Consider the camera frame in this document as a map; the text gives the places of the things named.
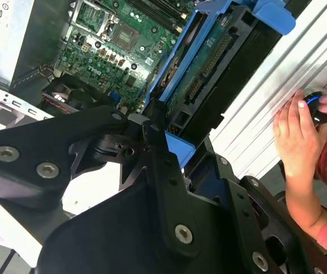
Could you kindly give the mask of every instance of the person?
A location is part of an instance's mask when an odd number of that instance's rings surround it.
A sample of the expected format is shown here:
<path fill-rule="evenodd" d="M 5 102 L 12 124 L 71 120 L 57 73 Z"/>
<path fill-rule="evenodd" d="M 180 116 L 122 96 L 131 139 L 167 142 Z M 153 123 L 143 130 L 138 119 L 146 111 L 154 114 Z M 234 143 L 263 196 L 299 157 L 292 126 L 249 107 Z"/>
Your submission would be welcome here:
<path fill-rule="evenodd" d="M 286 205 L 291 217 L 327 250 L 327 210 L 313 191 L 316 174 L 327 185 L 327 124 L 318 130 L 302 91 L 297 91 L 274 118 L 274 141 L 284 164 Z M 320 98 L 327 114 L 327 92 Z"/>

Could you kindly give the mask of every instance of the cable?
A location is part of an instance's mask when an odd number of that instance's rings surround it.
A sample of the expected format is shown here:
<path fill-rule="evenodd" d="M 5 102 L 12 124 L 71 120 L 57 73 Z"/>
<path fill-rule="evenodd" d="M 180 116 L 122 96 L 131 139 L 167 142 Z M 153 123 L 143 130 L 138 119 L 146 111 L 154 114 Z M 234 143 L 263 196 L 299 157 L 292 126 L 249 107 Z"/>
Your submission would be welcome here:
<path fill-rule="evenodd" d="M 47 101 L 48 103 L 50 103 L 51 105 L 57 107 L 57 108 L 60 108 L 61 110 L 67 112 L 68 114 L 71 114 L 70 111 L 68 111 L 67 109 L 65 109 L 64 107 L 62 106 L 59 106 L 57 105 L 56 103 L 54 103 L 52 100 L 48 99 L 47 97 L 43 96 L 43 100 Z"/>

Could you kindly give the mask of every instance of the motherboard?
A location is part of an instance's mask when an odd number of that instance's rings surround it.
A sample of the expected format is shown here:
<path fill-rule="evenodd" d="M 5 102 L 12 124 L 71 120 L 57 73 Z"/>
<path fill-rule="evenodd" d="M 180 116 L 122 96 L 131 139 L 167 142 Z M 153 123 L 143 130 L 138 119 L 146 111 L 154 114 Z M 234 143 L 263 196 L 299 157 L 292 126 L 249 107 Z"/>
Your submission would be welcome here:
<path fill-rule="evenodd" d="M 194 9 L 190 0 L 79 0 L 55 69 L 141 112 L 147 90 Z"/>

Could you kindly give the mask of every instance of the ram slot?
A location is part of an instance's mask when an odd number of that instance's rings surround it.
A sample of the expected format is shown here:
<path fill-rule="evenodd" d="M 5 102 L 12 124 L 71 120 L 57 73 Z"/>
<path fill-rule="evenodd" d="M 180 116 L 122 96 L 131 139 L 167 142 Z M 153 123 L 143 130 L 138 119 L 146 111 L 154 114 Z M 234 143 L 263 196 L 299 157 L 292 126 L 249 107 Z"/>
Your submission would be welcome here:
<path fill-rule="evenodd" d="M 135 7 L 137 10 L 150 17 L 153 21 L 159 23 L 161 26 L 163 26 L 170 32 L 177 34 L 174 23 L 168 20 L 164 15 L 156 12 L 154 9 L 152 9 L 152 7 L 150 7 L 146 3 L 142 2 L 141 0 L 126 0 L 126 1 L 127 3 Z"/>
<path fill-rule="evenodd" d="M 181 13 L 173 8 L 172 6 L 168 5 L 165 2 L 162 2 L 161 0 L 148 0 L 152 4 L 156 5 L 158 8 L 160 8 L 164 13 L 166 13 L 168 16 L 172 17 L 175 20 L 181 21 Z"/>

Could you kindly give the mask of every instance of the screw hole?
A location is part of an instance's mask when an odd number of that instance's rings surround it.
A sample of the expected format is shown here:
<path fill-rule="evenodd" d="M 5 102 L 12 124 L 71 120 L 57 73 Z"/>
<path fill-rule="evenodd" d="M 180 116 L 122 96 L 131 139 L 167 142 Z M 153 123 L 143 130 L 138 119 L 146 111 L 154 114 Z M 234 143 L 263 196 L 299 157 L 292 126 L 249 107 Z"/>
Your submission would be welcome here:
<path fill-rule="evenodd" d="M 13 155 L 12 151 L 10 151 L 10 150 L 1 151 L 0 154 L 2 157 L 12 157 L 12 155 Z"/>
<path fill-rule="evenodd" d="M 250 214 L 246 210 L 243 210 L 242 211 L 242 214 L 244 214 L 245 217 L 249 217 L 250 216 Z"/>
<path fill-rule="evenodd" d="M 127 158 L 129 156 L 132 156 L 134 154 L 134 150 L 130 147 L 128 148 L 125 148 L 123 151 L 122 151 L 122 155 L 123 157 Z"/>
<path fill-rule="evenodd" d="M 219 196 L 216 196 L 213 198 L 213 201 L 217 202 L 217 203 L 221 203 L 221 198 Z"/>
<path fill-rule="evenodd" d="M 263 261 L 263 259 L 262 258 L 257 258 L 256 259 L 257 260 L 257 263 L 259 264 L 259 265 L 261 265 L 261 266 L 264 266 L 265 265 L 265 263 L 264 263 L 264 261 Z"/>
<path fill-rule="evenodd" d="M 169 183 L 172 184 L 173 186 L 177 185 L 177 181 L 175 179 L 170 178 Z"/>

